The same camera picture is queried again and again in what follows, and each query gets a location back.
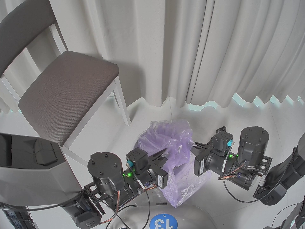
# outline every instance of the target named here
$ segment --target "purple plastic bag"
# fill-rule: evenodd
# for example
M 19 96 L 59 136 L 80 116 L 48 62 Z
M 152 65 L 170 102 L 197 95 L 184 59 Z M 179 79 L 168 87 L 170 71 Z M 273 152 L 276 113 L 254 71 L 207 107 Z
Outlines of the purple plastic bag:
M 164 148 L 162 156 L 168 160 L 163 169 L 168 172 L 168 182 L 160 189 L 164 197 L 177 208 L 192 196 L 211 177 L 205 172 L 200 177 L 194 174 L 195 156 L 192 130 L 187 120 L 152 121 L 145 133 L 140 135 L 138 146 L 152 155 Z

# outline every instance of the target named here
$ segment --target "white chair frame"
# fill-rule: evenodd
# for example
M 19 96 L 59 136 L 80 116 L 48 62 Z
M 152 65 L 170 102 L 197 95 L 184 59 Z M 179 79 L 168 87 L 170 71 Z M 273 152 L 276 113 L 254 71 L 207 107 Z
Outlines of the white chair frame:
M 59 30 L 59 26 L 57 24 L 53 24 L 49 27 L 49 29 L 51 30 L 51 33 L 53 35 L 53 38 L 60 53 L 66 51 L 67 46 Z M 16 91 L 13 89 L 13 87 L 11 86 L 11 84 L 8 82 L 8 80 L 4 75 L 2 75 L 0 79 L 0 91 L 2 91 L 4 101 L 6 101 L 9 104 L 11 110 L 13 112 L 17 112 L 19 110 L 18 103 L 20 100 L 20 96 L 16 93 Z M 89 111 L 85 114 L 85 116 L 82 118 L 78 126 L 74 129 L 74 131 L 72 132 L 72 134 L 69 136 L 69 138 L 62 147 L 63 153 L 65 155 L 69 156 L 70 158 L 72 158 L 73 160 L 77 161 L 78 163 L 82 164 L 85 167 L 87 167 L 87 162 L 82 158 L 80 158 L 79 156 L 77 156 L 71 150 L 69 150 L 69 148 L 71 147 L 72 143 L 79 135 L 79 133 L 82 131 L 82 129 L 85 127 L 85 125 L 88 123 L 88 121 L 91 119 L 91 117 L 94 115 L 94 113 L 98 110 L 98 108 L 106 100 L 106 98 L 111 94 L 111 92 L 114 92 L 114 96 L 121 110 L 125 124 L 130 125 L 131 123 L 128 110 L 126 107 L 120 79 L 119 76 L 117 76 L 113 80 L 113 82 L 111 82 L 111 84 L 107 87 L 107 89 L 103 92 L 103 94 L 97 99 L 97 101 L 92 105 Z

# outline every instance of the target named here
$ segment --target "chair backrest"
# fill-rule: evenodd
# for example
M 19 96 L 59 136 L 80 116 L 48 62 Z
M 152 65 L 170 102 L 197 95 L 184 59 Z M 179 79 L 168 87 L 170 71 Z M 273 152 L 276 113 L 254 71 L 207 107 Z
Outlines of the chair backrest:
M 56 22 L 49 0 L 26 0 L 0 23 L 0 77 L 41 32 Z

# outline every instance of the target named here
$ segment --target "chair seat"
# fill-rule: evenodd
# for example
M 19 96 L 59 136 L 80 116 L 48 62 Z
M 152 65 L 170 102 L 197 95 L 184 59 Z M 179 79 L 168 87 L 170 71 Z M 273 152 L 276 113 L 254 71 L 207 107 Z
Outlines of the chair seat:
M 27 89 L 19 108 L 42 138 L 63 145 L 118 74 L 116 64 L 65 51 Z

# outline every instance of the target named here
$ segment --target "blue round sticker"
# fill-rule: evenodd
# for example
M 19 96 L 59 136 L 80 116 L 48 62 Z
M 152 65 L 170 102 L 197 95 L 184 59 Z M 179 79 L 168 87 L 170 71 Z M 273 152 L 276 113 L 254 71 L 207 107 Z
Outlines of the blue round sticker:
M 177 229 L 178 222 L 169 214 L 159 214 L 151 219 L 149 229 Z

